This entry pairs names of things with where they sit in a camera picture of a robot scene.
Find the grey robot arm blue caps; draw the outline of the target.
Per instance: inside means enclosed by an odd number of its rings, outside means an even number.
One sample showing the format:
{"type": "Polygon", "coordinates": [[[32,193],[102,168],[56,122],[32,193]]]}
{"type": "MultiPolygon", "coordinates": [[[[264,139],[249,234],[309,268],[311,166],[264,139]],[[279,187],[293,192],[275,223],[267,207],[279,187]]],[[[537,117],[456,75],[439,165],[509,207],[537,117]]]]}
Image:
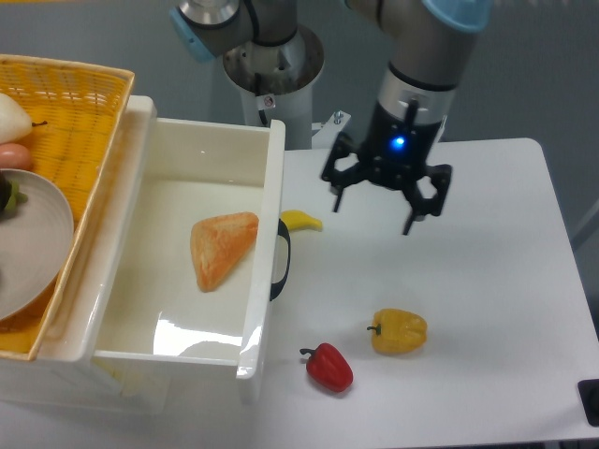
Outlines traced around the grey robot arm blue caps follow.
{"type": "MultiPolygon", "coordinates": [[[[401,192],[409,222],[441,214],[450,185],[448,165],[427,162],[443,134],[460,79],[489,1],[351,1],[396,45],[359,143],[337,136],[321,177],[336,196],[368,181],[401,192]]],[[[324,66],[323,46],[298,20],[293,1],[182,1],[169,13],[183,45],[200,62],[218,58],[237,88],[244,120],[281,121],[286,146],[312,141],[312,89],[324,66]]]]}

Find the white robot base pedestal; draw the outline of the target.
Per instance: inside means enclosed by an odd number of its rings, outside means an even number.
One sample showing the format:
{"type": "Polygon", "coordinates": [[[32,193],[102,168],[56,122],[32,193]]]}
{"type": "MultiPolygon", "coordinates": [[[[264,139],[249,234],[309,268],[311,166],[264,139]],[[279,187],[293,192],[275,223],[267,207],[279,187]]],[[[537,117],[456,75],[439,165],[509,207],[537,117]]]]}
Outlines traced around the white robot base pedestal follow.
{"type": "Polygon", "coordinates": [[[247,42],[223,57],[227,77],[241,98],[244,123],[285,124],[285,147],[312,147],[313,87],[324,67],[324,48],[317,35],[299,25],[281,46],[247,42]]]}

